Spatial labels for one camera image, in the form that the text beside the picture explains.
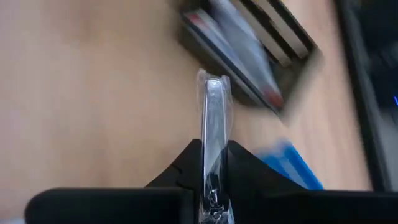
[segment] transparent plastic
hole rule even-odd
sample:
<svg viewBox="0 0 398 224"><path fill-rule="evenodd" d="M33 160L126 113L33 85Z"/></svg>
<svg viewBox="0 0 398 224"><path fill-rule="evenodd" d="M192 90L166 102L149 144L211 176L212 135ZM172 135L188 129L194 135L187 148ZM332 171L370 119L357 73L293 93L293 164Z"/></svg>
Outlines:
<svg viewBox="0 0 398 224"><path fill-rule="evenodd" d="M203 192L200 223L234 223L231 202L225 192L226 147L231 131L231 88L227 76L198 72L198 89L203 98Z"/></svg>

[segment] wooden desk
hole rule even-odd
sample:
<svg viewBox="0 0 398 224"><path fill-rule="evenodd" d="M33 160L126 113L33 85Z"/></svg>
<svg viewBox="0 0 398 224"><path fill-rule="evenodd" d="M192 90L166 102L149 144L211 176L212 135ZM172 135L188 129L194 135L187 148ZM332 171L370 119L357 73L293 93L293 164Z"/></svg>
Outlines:
<svg viewBox="0 0 398 224"><path fill-rule="evenodd" d="M234 108L257 152L289 138L328 189L368 189L333 5L285 1L323 52L290 121ZM51 187L140 187L199 138L198 62L168 1L0 1L0 219Z"/></svg>

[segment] blue object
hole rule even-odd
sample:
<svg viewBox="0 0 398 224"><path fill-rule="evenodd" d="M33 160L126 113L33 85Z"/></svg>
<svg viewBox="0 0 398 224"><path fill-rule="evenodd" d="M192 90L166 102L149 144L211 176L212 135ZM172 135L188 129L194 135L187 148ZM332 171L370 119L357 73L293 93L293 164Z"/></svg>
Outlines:
<svg viewBox="0 0 398 224"><path fill-rule="evenodd" d="M283 142L277 152L258 157L269 167L302 187L323 190L322 184L291 143Z"/></svg>

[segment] wooden surface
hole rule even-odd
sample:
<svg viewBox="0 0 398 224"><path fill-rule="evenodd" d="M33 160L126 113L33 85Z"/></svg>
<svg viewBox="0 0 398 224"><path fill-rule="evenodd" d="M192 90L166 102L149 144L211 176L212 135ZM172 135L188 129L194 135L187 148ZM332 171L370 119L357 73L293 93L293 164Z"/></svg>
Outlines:
<svg viewBox="0 0 398 224"><path fill-rule="evenodd" d="M285 1L323 52L290 119L235 104L252 152L290 139L328 189L369 189L326 0ZM199 138L172 0L0 0L0 219L51 187L140 187Z"/></svg>

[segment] desk surface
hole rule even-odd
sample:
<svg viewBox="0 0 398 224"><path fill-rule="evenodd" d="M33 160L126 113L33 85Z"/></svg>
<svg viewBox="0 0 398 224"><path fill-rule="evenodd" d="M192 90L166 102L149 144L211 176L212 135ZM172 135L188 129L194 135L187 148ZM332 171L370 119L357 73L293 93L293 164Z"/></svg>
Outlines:
<svg viewBox="0 0 398 224"><path fill-rule="evenodd" d="M172 2L0 1L0 219L51 187L143 186L200 136ZM289 122L235 104L231 138L288 138L327 189L369 189L333 5L285 3L323 62Z"/></svg>

